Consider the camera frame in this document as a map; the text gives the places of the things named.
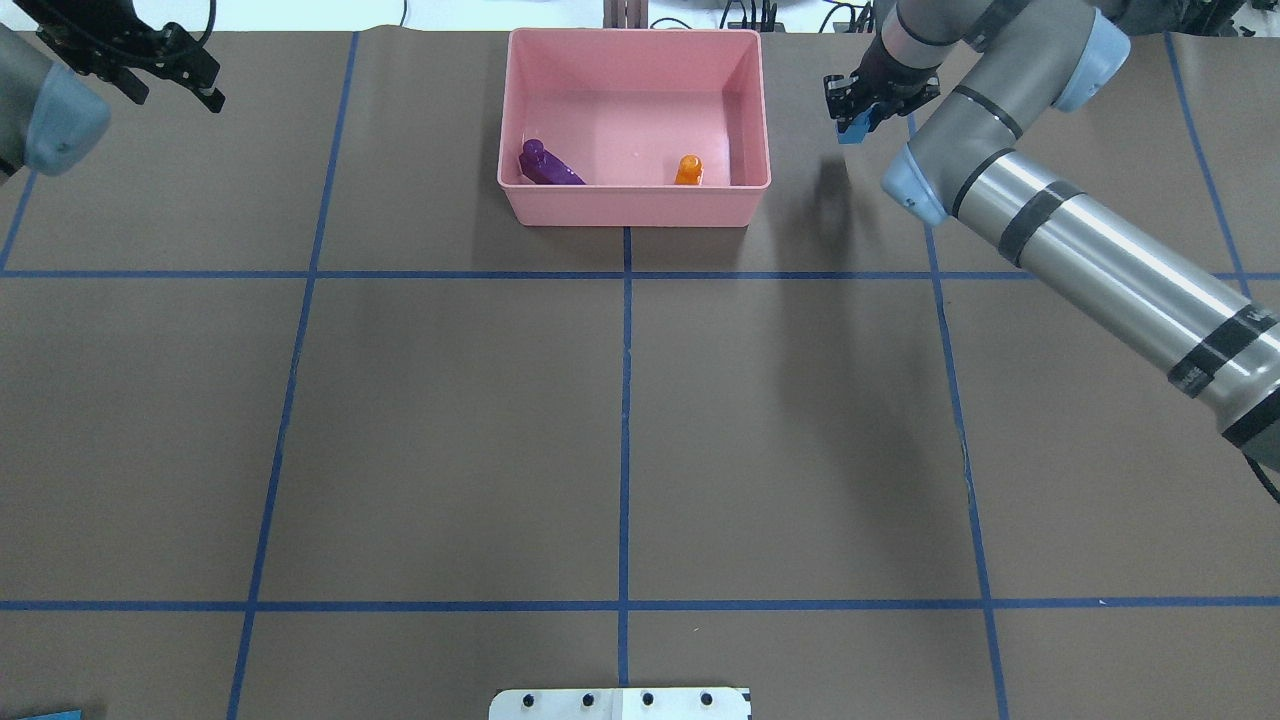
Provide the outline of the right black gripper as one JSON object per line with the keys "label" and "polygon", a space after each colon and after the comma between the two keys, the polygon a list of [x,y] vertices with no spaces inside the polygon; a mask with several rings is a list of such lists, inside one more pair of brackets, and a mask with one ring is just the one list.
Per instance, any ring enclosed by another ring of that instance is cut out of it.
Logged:
{"label": "right black gripper", "polygon": [[852,76],[823,77],[828,115],[836,126],[851,126],[859,113],[867,133],[899,113],[914,113],[941,95],[937,69],[909,67],[896,59],[877,35]]}

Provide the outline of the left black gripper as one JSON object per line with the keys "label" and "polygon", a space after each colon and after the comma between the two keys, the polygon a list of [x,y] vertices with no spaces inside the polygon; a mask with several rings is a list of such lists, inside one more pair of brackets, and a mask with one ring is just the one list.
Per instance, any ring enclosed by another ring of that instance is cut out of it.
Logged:
{"label": "left black gripper", "polygon": [[36,36],[73,70],[96,74],[136,105],[150,88],[131,68],[147,70],[187,88],[211,113],[225,95],[215,87],[221,69],[201,40],[170,23],[157,29],[132,1],[17,1],[36,23]]}

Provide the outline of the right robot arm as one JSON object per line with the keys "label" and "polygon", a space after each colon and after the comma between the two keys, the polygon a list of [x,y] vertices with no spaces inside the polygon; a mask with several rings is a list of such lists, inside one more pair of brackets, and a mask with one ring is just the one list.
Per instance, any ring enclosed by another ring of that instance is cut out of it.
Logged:
{"label": "right robot arm", "polygon": [[1130,50],[1088,1],[893,1],[859,65],[822,86],[845,143],[933,102],[883,191],[928,227],[973,231],[1204,404],[1254,468],[1276,469],[1277,314],[1016,149]]}

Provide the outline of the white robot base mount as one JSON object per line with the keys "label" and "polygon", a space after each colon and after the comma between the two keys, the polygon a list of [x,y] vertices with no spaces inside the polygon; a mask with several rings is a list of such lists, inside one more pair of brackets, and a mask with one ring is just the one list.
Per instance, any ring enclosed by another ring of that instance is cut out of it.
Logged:
{"label": "white robot base mount", "polygon": [[508,689],[489,719],[751,719],[750,691],[735,687]]}

